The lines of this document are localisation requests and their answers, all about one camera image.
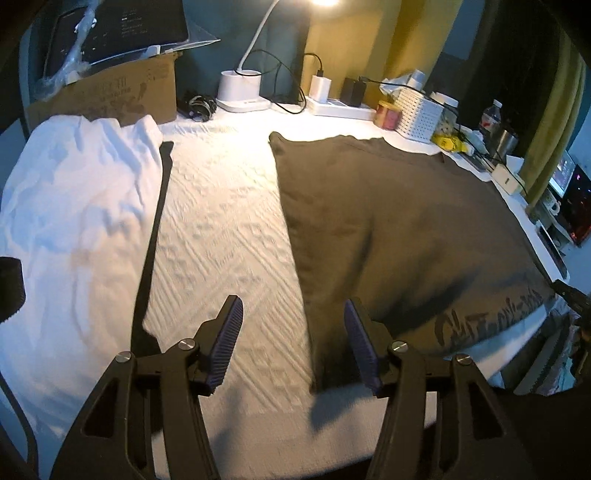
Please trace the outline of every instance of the mug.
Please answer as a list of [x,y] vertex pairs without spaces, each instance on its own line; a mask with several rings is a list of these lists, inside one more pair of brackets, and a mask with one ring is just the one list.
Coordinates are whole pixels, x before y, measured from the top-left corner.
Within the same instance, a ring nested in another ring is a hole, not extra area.
[[544,202],[544,206],[548,209],[548,211],[556,216],[560,211],[560,202],[556,200],[554,195],[551,192],[546,190],[544,192],[544,196],[542,197],[542,202]]

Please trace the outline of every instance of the yellow wall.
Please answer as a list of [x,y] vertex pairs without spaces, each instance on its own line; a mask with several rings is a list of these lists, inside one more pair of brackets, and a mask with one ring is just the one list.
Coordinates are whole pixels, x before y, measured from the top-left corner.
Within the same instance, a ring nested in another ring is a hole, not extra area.
[[431,74],[463,0],[403,0],[392,38],[386,75],[414,69]]
[[[331,97],[339,97],[345,77],[382,80],[414,69],[431,73],[463,0],[340,0],[313,11],[306,51],[317,53],[324,75],[332,79]],[[306,57],[302,86],[309,91],[318,64]],[[375,106],[377,85],[365,96]]]
[[[383,75],[400,3],[340,0],[336,7],[313,10],[306,51],[322,58],[324,74],[332,79],[331,97],[338,98],[345,77]],[[302,74],[305,92],[317,70],[317,61],[306,57]]]

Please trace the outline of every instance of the white charger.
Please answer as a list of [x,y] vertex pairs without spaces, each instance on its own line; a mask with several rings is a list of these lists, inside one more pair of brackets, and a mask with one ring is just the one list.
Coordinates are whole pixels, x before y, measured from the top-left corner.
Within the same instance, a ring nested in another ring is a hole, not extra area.
[[331,83],[332,80],[324,77],[322,75],[322,71],[319,70],[318,74],[312,77],[312,83],[310,84],[310,94],[308,96],[318,103],[327,103],[329,99]]

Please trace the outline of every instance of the power strip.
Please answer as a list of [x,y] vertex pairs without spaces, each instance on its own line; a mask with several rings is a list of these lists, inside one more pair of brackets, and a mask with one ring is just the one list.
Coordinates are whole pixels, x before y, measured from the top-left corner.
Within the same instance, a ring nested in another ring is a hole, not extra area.
[[329,98],[327,103],[318,103],[316,100],[306,97],[307,110],[312,115],[334,116],[338,118],[354,118],[357,120],[374,120],[375,110],[364,103],[360,107],[345,105],[340,100]]

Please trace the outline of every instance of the lamp light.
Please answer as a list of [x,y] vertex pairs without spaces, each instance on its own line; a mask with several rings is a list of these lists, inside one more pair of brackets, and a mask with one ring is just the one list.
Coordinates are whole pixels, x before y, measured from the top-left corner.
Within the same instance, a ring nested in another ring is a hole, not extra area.
[[[224,110],[234,113],[254,112],[257,110],[266,110],[271,106],[271,102],[260,95],[261,72],[256,70],[244,70],[242,67],[244,66],[246,58],[250,55],[252,48],[255,46],[271,12],[280,1],[281,0],[273,0],[269,10],[267,10],[261,24],[257,28],[251,44],[248,46],[244,56],[240,60],[238,68],[235,71],[226,70],[225,72],[222,72],[216,101]],[[322,7],[331,7],[336,5],[338,0],[311,0],[311,2]]]

